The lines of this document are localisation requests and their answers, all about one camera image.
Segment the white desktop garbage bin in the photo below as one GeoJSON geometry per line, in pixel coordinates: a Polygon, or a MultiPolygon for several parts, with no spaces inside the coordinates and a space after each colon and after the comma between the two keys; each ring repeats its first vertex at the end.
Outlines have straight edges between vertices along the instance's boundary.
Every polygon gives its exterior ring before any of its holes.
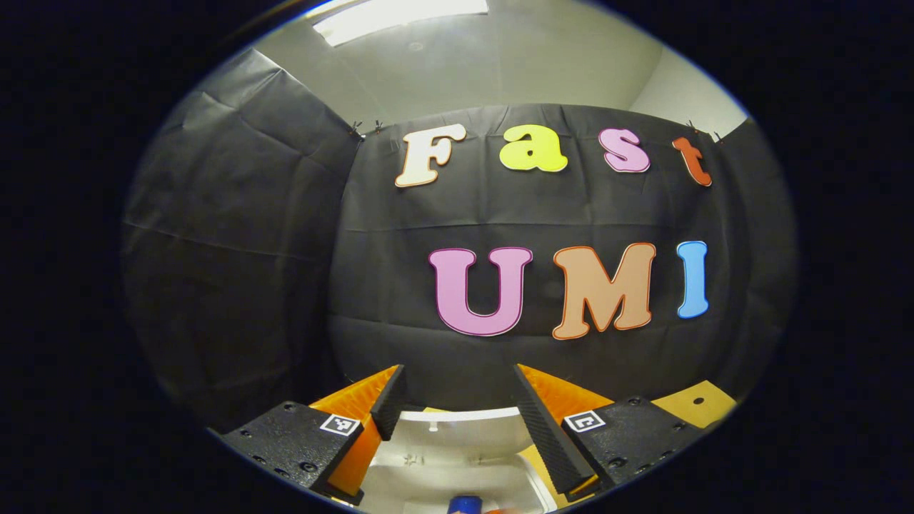
{"type": "Polygon", "coordinates": [[[363,479],[369,514],[447,514],[457,495],[482,511],[548,514],[557,504],[523,453],[533,445],[516,408],[405,412],[363,479]]]}

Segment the rectangular ceiling light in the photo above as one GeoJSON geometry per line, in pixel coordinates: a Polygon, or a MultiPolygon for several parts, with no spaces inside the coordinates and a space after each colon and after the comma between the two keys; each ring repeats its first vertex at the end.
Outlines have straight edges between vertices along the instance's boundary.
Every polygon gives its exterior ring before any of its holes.
{"type": "Polygon", "coordinates": [[[306,19],[336,48],[376,32],[418,21],[488,14],[487,0],[333,0],[306,12],[306,19]]]}

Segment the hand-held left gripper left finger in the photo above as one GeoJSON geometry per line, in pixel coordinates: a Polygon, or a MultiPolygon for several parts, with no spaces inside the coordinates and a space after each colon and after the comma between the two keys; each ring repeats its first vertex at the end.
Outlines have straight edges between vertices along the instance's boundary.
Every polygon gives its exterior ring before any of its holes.
{"type": "Polygon", "coordinates": [[[208,432],[295,488],[360,505],[363,479],[407,403],[403,373],[391,366],[309,405],[283,401],[228,432],[208,432]]]}

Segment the black backdrop cloth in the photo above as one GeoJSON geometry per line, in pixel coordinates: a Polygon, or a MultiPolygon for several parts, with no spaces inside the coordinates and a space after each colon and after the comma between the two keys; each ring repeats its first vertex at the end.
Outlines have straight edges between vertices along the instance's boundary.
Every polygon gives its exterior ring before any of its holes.
{"type": "Polygon", "coordinates": [[[609,397],[744,400],[800,248],[756,124],[509,104],[360,138],[257,50],[151,141],[125,208],[131,321],[216,430],[402,365],[411,405],[516,404],[516,364],[609,397]]]}

